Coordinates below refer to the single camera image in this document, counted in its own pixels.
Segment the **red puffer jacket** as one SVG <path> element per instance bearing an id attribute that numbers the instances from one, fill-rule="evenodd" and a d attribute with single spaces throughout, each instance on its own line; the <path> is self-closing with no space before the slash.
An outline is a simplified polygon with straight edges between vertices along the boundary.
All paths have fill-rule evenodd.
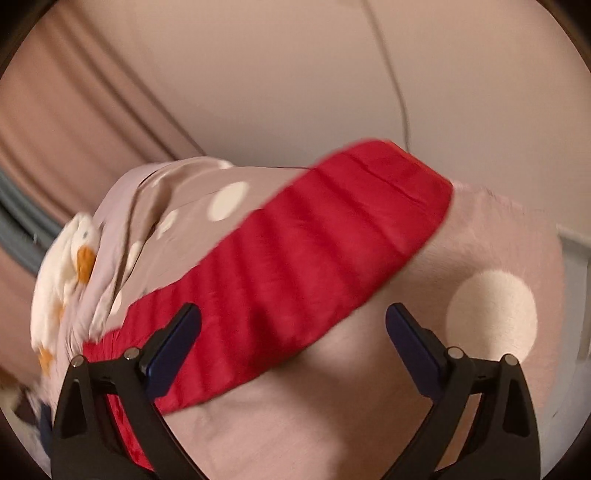
<path id="1" fill-rule="evenodd" d="M 115 359 L 193 303 L 202 330 L 158 411 L 171 420 L 199 413 L 276 373 L 301 386 L 294 358 L 348 325 L 408 264 L 445 221 L 453 194 L 447 178 L 391 142 L 349 147 L 252 210 L 83 351 L 92 361 Z"/>

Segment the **pink polka dot blanket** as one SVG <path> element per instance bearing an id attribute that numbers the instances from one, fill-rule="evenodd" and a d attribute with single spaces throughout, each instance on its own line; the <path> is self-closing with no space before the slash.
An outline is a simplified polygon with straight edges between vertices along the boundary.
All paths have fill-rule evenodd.
<path id="1" fill-rule="evenodd" d="M 139 186 L 125 212 L 149 230 L 130 244 L 121 267 L 127 280 L 111 303 L 99 289 L 115 265 L 112 241 L 103 241 L 89 285 L 67 307 L 41 398 L 56 404 L 92 306 L 107 327 L 118 326 L 135 299 L 180 278 L 296 175 L 194 158 L 119 180 L 116 192 Z M 387 337 L 391 303 L 404 303 L 423 326 L 471 355 L 515 355 L 541 408 L 556 376 L 563 296 L 554 227 L 485 189 L 456 185 L 435 237 L 363 306 L 293 359 L 166 422 L 214 479 L 375 479 L 428 409 Z"/>

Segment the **white goose plush toy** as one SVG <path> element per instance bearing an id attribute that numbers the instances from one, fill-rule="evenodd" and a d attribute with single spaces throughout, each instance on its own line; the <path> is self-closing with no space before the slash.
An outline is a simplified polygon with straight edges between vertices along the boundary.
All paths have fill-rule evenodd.
<path id="1" fill-rule="evenodd" d="M 31 303 L 31 348 L 41 372 L 50 374 L 65 307 L 76 288 L 87 284 L 100 243 L 100 229 L 90 214 L 79 212 L 63 227 L 47 250 Z"/>

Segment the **blue-grey curtain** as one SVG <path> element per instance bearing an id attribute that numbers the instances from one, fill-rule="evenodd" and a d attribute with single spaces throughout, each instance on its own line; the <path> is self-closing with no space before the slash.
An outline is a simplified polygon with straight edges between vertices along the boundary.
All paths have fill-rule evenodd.
<path id="1" fill-rule="evenodd" d="M 1 172 L 1 248 L 36 276 L 41 262 L 62 229 Z"/>

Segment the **pink curtain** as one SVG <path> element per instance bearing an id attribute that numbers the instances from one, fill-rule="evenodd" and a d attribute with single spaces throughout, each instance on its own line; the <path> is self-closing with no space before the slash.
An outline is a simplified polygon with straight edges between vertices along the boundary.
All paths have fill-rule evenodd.
<path id="1" fill-rule="evenodd" d="M 79 212 L 104 228 L 74 304 L 120 319 L 149 273 L 159 233 L 136 234 L 134 191 L 201 147 L 90 24 L 76 1 L 1 5 L 1 172 L 63 226 Z M 23 383 L 40 367 L 30 341 L 35 276 L 1 248 L 1 367 Z"/>

